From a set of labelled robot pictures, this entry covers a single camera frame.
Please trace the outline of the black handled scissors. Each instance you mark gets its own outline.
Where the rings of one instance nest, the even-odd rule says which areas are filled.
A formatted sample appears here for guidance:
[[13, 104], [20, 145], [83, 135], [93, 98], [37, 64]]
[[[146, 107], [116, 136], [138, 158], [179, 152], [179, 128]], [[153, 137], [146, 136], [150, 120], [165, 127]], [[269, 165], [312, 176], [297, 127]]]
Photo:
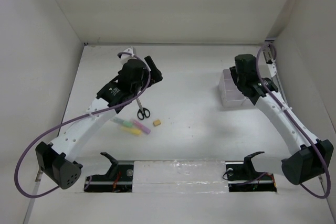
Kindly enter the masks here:
[[137, 112], [137, 117], [139, 120], [144, 120], [146, 118], [149, 118], [151, 115], [151, 112], [149, 109], [142, 106], [141, 101], [139, 98], [136, 99], [137, 105], [139, 107]]

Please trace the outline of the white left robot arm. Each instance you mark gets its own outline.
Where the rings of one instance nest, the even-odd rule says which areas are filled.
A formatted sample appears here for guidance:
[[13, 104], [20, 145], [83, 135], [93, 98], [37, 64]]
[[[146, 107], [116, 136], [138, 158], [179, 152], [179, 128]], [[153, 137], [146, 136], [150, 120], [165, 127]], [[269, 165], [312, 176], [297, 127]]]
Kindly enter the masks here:
[[79, 179], [82, 165], [75, 159], [92, 136], [145, 88], [163, 79], [151, 56], [141, 60], [127, 55], [122, 69], [98, 91], [86, 114], [74, 120], [63, 135], [35, 148], [41, 171], [61, 189], [68, 189]]

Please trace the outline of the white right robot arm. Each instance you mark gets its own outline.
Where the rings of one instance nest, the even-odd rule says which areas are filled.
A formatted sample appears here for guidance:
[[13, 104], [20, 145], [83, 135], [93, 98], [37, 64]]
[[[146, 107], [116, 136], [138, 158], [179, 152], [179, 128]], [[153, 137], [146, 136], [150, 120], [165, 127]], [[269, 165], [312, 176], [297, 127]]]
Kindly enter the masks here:
[[287, 157], [271, 157], [245, 163], [244, 175], [254, 179], [261, 172], [269, 171], [283, 175], [292, 184], [299, 185], [324, 174], [334, 150], [332, 143], [318, 139], [300, 122], [271, 79], [259, 78], [255, 56], [242, 54], [234, 60], [235, 65], [230, 68], [234, 84], [268, 118], [289, 151]]

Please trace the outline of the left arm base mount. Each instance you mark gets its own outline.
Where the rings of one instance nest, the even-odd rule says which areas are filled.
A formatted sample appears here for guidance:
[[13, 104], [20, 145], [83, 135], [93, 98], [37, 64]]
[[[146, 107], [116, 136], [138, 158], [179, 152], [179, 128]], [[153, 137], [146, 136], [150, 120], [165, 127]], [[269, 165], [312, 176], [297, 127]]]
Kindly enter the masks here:
[[107, 152], [100, 155], [107, 158], [110, 167], [105, 174], [86, 177], [86, 193], [131, 193], [133, 187], [134, 161], [118, 161]]

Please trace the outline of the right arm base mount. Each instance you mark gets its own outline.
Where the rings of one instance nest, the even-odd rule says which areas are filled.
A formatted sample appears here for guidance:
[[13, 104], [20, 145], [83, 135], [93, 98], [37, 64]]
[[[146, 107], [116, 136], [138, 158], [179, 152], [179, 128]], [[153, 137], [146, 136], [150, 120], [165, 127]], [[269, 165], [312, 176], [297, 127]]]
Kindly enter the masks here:
[[257, 172], [252, 164], [252, 158], [264, 152], [254, 152], [244, 157], [243, 161], [226, 161], [226, 171], [222, 179], [228, 182], [230, 193], [243, 192], [277, 192], [273, 174]]

